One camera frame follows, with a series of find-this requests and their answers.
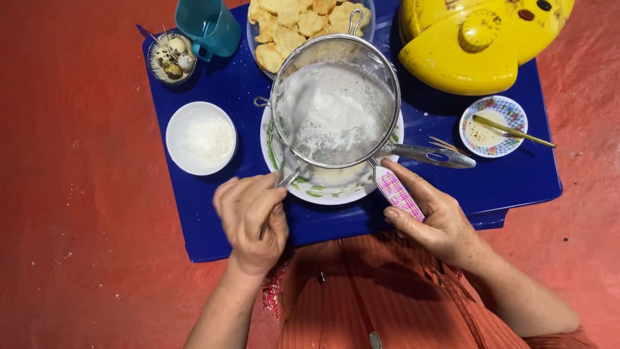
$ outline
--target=sauce in dish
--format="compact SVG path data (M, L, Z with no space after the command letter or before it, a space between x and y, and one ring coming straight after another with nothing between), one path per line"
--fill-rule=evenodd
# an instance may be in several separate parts
M504 116L501 115L499 112L487 109L476 112L476 115L508 127L508 122L506 122ZM477 145L478 147L484 148L496 146L500 144L505 138L504 131L500 131L491 126L481 124L478 121L474 121L473 117L471 117L467 121L466 133L468 139L473 144Z

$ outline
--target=plate of fried food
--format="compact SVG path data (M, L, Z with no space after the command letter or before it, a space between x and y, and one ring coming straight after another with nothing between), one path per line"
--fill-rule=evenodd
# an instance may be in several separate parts
M288 55L306 41L347 33L355 9L363 14L355 35L372 42L373 0L250 0L247 43L260 69L273 80Z

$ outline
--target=flour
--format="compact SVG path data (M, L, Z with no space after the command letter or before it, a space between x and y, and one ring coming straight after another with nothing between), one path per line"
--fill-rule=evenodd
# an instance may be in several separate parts
M307 79L316 89L305 115L290 115L295 109L298 90ZM379 124L375 87L347 65L306 68L292 74L280 91L286 91L278 106L278 115L288 123L298 124L296 150L323 163L348 163L371 151L385 134Z
M223 119L197 119L185 132L183 147L191 156L208 166L217 166L230 155L234 133Z

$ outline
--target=orange shirt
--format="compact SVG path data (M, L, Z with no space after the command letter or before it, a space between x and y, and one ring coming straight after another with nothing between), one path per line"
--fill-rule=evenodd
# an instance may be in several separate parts
M323 272L325 281L319 282ZM520 338L409 238L380 233L295 252L278 293L280 349L595 348L581 329Z

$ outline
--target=woman's right hand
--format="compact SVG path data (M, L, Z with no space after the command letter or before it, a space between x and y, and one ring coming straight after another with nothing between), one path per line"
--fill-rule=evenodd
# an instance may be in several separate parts
M403 210L388 207L384 211L388 222L414 238L435 257L465 270L476 269L480 261L484 262L493 254L453 197L398 163L384 158L381 166L392 170L409 188L411 197L426 216L421 223Z

